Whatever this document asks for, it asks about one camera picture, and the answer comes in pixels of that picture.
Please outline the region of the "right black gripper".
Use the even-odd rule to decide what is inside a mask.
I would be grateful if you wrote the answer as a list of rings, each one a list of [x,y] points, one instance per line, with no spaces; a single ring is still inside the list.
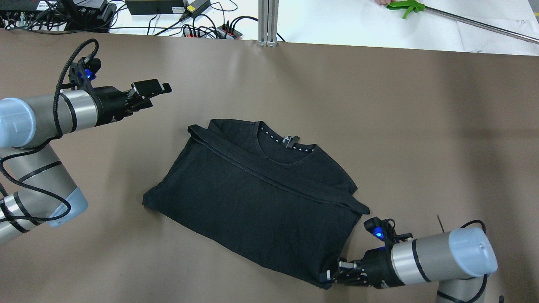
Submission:
[[[318,281],[377,289],[404,286],[393,266],[391,249],[368,250],[360,260],[340,258],[333,271],[318,274]]]

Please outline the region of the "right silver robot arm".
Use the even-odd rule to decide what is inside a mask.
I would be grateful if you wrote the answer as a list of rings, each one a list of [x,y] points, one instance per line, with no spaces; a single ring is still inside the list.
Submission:
[[[359,261],[340,260],[320,280],[377,289],[437,282],[437,303],[483,303],[497,268],[485,232],[468,227],[368,250]]]

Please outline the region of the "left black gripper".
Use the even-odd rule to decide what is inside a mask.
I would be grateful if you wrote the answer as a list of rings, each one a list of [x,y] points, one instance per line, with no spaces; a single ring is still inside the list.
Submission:
[[[126,91],[120,91],[113,86],[95,88],[98,110],[96,124],[118,122],[140,110],[149,109],[153,106],[151,98],[172,91],[169,83],[161,84],[157,79],[135,81]]]

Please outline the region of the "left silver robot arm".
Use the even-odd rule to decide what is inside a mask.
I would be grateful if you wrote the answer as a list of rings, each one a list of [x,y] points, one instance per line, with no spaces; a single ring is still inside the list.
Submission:
[[[169,84],[152,79],[134,82],[126,91],[85,84],[61,92],[60,129],[68,134],[120,121],[152,107],[152,97],[171,91]],[[1,101],[1,159],[13,178],[24,184],[1,199],[2,244],[44,222],[53,228],[62,226],[88,208],[81,189],[50,145],[26,155],[57,134],[53,99],[53,95],[42,95]]]

